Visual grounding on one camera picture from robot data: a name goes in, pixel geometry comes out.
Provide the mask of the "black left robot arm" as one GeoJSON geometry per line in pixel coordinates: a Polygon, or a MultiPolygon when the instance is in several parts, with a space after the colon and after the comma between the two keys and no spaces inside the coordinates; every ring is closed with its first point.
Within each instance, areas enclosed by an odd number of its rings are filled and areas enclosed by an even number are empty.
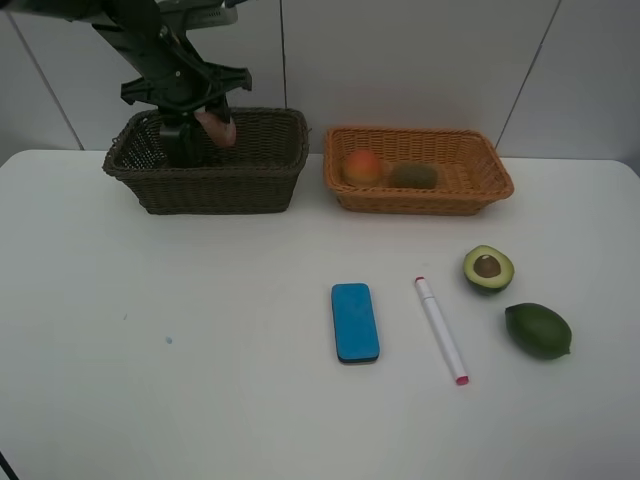
{"type": "Polygon", "coordinates": [[[252,89],[246,68],[210,63],[187,37],[194,29],[232,25],[237,1],[68,0],[3,1],[1,9],[84,22],[140,75],[121,85],[127,104],[153,105],[176,116],[204,108],[227,122],[226,95],[252,89]]]}

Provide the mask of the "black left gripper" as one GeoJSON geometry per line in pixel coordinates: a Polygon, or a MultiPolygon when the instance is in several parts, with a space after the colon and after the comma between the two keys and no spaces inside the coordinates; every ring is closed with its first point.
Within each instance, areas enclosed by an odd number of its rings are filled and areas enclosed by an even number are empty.
{"type": "Polygon", "coordinates": [[[204,108],[214,131],[231,131],[234,119],[226,95],[236,89],[251,90],[246,68],[203,67],[176,70],[156,80],[141,77],[121,85],[121,98],[128,104],[141,102],[176,114],[204,108]]]}

